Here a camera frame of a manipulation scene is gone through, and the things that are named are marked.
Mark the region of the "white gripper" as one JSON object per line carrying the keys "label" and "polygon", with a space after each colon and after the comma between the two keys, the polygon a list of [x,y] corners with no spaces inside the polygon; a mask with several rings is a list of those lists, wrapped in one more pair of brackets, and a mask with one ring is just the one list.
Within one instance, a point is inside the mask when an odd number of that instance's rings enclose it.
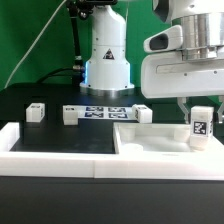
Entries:
{"label": "white gripper", "polygon": [[183,61],[178,51],[147,56],[141,66],[141,91],[146,98],[177,98],[189,123],[187,98],[219,96],[218,123],[224,120],[224,55],[218,59]]}

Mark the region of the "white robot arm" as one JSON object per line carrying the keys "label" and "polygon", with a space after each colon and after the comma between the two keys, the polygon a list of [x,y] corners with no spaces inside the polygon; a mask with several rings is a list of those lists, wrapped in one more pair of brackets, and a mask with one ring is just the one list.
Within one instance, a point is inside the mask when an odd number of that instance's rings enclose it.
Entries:
{"label": "white robot arm", "polygon": [[[83,92],[114,95],[131,91],[125,57],[126,21],[113,11],[120,0],[67,0],[70,16],[92,18],[92,55],[80,83]],[[143,42],[141,91],[149,98],[177,98],[187,118],[186,99],[217,95],[224,117],[224,0],[152,0],[170,27]]]}

